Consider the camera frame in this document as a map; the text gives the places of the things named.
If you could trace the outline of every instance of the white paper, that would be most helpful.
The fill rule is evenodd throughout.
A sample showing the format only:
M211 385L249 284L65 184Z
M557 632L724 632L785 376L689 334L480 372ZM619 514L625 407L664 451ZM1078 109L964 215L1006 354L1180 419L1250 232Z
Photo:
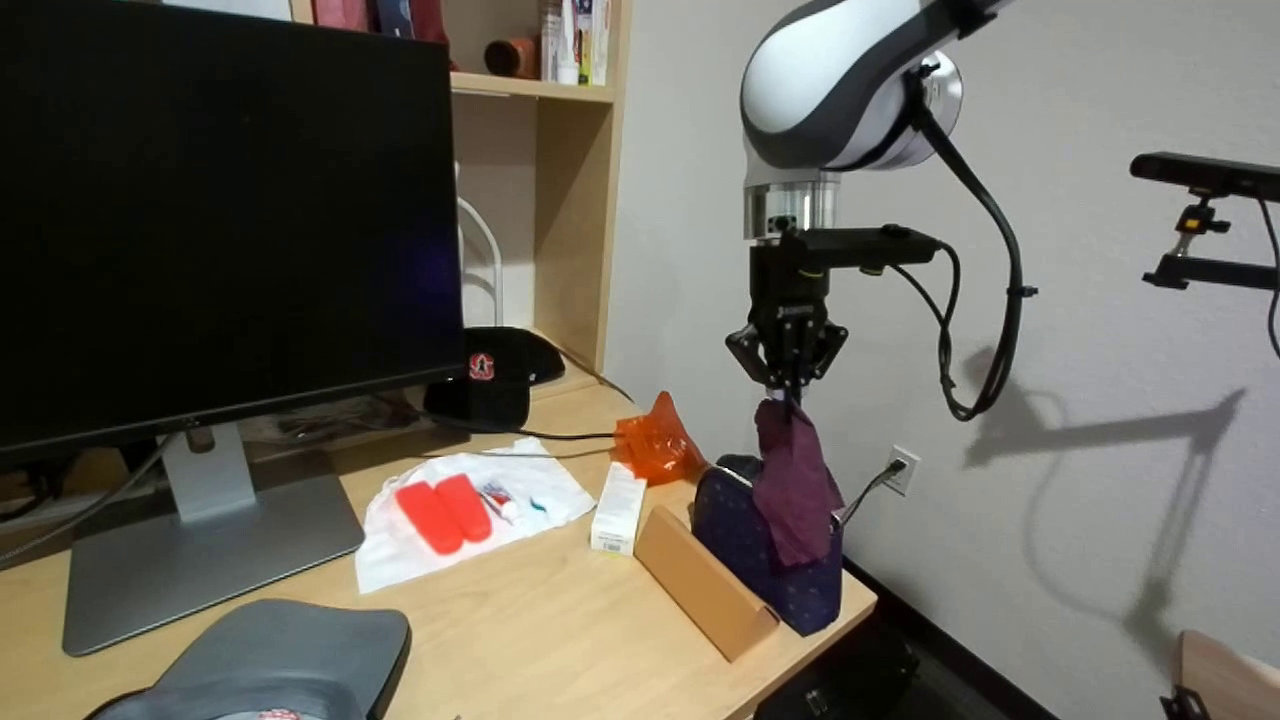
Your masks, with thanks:
M402 482L439 482L446 477L468 477L477 487L500 482L506 503L493 514L493 537L484 543L462 543L451 557L436 557L433 543L409 525L395 503ZM444 570L470 557L506 548L514 541L540 537L546 527L579 521L594 500L571 480L571 471L546 455L540 439L514 439L500 451L459 451L422 459L392 477L364 510L364 543L354 553L354 589L381 591L414 577Z

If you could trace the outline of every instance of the black monitor screen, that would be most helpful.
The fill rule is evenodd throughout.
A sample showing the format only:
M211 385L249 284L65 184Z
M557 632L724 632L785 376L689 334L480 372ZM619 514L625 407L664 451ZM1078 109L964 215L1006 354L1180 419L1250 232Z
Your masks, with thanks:
M0 455L439 376L433 43L0 0Z

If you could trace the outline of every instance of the wall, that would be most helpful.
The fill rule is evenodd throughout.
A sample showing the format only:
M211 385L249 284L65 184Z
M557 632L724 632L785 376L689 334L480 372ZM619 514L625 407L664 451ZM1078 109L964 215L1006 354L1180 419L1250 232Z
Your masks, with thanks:
M608 372L640 398L670 386L706 455L753 447L760 386L718 345L746 314L737 76L788 7L630 7ZM1277 31L1270 0L1025 0L955 50L955 145L1039 284L991 416L943 413L933 319L897 276L842 273L829 297L851 338L806 413L842 492L892 445L924 455L908 495L863 503L846 557L1061 716L1160 716L1177 627L1280 661L1266 297L1140 284L1187 196L1127 175L1149 147L1280 165ZM955 240L955 354L980 354L1002 256L943 165L842 175L836 196L839 222ZM1221 207L1237 229L1200 251L1266 262L1255 202Z

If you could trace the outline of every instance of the small cardboard box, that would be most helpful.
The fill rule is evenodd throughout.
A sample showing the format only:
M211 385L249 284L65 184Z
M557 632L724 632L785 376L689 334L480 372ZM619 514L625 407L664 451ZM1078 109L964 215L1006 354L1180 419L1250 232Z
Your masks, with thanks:
M634 558L714 644L724 661L755 648L780 619L668 506L640 521Z

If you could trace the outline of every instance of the wall socket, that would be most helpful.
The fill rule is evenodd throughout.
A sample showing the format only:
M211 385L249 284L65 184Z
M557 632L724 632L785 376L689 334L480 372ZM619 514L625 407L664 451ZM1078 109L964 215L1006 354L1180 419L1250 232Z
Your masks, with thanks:
M908 495L908 482L910 482L910 477L921 471L924 459L915 451L898 447L898 445L892 445L887 459L908 463L902 471L883 480L892 492Z

